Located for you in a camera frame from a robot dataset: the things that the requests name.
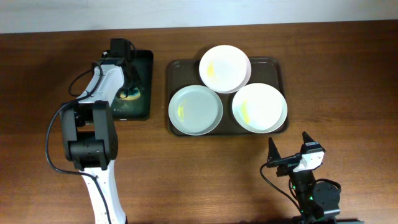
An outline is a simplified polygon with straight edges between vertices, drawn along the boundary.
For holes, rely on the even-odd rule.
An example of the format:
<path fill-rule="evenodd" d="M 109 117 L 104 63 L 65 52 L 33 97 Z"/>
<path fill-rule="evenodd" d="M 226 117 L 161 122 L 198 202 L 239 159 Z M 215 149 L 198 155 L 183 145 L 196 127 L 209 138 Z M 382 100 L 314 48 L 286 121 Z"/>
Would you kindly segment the green and yellow sponge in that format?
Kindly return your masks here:
<path fill-rule="evenodd" d="M 124 101 L 133 101 L 141 97 L 141 93 L 138 88 L 125 89 L 116 95 L 119 99 Z"/>

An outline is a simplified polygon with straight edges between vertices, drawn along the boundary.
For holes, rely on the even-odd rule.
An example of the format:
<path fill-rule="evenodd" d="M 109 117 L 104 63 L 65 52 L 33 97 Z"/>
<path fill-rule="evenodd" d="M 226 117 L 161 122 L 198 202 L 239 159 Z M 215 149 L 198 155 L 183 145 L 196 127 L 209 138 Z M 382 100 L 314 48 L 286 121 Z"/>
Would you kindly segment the light grey plate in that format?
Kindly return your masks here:
<path fill-rule="evenodd" d="M 170 99 L 169 120 L 181 133 L 200 136 L 214 130 L 223 117 L 220 97 L 208 87 L 189 85 Z"/>

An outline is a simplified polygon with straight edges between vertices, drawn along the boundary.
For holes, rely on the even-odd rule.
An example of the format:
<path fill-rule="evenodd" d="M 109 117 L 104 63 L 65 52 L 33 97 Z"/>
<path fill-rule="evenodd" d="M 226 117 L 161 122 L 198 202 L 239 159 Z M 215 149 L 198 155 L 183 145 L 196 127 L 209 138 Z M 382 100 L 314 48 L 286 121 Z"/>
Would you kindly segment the pale pink plate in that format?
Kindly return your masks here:
<path fill-rule="evenodd" d="M 202 82 L 217 93 L 234 93 L 251 77 L 248 56 L 232 45 L 218 45 L 204 53 L 199 63 Z"/>

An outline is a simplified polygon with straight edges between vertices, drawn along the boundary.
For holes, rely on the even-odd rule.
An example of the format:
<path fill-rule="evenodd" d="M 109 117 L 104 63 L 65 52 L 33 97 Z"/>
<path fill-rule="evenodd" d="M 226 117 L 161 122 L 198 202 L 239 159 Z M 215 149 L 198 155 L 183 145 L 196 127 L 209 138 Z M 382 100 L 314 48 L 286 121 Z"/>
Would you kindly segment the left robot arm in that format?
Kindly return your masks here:
<path fill-rule="evenodd" d="M 104 52 L 84 92 L 60 112 L 65 157 L 85 181 L 95 223 L 127 223 L 114 177 L 118 136 L 111 105 L 137 78 L 136 55 L 136 50 Z"/>

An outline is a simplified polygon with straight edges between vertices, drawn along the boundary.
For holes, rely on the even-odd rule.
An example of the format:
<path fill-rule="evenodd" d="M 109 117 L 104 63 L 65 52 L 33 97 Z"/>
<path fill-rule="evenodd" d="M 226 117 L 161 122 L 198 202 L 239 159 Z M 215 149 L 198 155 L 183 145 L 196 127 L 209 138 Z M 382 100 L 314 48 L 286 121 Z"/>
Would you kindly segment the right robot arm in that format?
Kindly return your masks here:
<path fill-rule="evenodd" d="M 287 196 L 298 208 L 299 216 L 293 223 L 336 223 L 340 214 L 341 185 L 329 179 L 316 179 L 313 171 L 323 164 L 325 149 L 306 132 L 302 133 L 300 152 L 281 157 L 272 140 L 268 139 L 269 152 L 266 168 L 277 169 L 278 177 L 289 177 Z"/>

